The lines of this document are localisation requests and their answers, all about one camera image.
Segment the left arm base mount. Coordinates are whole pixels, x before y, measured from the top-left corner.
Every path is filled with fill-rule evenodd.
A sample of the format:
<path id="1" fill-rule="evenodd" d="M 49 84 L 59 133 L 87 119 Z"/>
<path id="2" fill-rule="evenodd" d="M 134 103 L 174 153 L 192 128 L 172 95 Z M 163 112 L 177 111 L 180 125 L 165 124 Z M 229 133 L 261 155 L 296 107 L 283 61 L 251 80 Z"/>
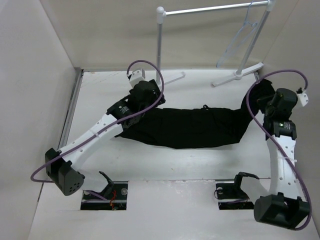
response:
<path id="1" fill-rule="evenodd" d="M 101 193 L 82 194 L 80 210 L 82 211 L 125 211 L 127 209 L 128 181 L 115 181 L 111 192 L 101 199 Z"/>

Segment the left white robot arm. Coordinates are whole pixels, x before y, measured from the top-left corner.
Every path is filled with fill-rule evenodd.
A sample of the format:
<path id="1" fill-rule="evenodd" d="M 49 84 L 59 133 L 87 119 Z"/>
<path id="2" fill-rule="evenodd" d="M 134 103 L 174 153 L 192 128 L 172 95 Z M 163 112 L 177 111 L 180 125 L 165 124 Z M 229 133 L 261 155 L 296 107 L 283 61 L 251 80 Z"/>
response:
<path id="1" fill-rule="evenodd" d="M 145 112 L 165 101 L 155 80 L 139 81 L 129 95 L 113 104 L 87 132 L 59 150 L 51 148 L 45 153 L 47 175 L 65 196 L 89 190 L 100 199 L 108 199 L 112 195 L 112 180 L 102 171 L 97 174 L 82 171 L 83 164 L 113 137 L 136 125 Z"/>

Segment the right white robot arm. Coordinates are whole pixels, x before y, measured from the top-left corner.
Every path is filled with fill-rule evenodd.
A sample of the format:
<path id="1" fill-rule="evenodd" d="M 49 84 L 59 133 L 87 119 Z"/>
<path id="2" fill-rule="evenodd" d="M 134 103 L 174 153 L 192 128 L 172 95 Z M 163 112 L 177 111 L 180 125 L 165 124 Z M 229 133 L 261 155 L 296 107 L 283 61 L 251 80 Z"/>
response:
<path id="1" fill-rule="evenodd" d="M 303 227 L 311 217 L 310 201 L 299 191 L 300 177 L 295 171 L 296 125 L 290 120 L 295 107 L 304 107 L 309 99 L 305 89 L 294 92 L 279 88 L 270 97 L 259 100 L 270 156 L 270 187 L 265 189 L 260 179 L 251 173 L 239 172 L 232 192 L 238 198 L 247 195 L 254 204 L 254 219 L 259 223 L 293 231 Z"/>

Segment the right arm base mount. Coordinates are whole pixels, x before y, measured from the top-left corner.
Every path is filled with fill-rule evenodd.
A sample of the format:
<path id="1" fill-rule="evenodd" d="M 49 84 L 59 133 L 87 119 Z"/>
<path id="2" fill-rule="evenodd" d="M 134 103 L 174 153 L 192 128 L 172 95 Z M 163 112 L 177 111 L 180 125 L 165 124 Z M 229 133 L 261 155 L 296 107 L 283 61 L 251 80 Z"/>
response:
<path id="1" fill-rule="evenodd" d="M 231 181 L 218 181 L 213 195 L 218 201 L 219 210 L 253 210 L 254 204 L 248 196 L 234 186 Z"/>

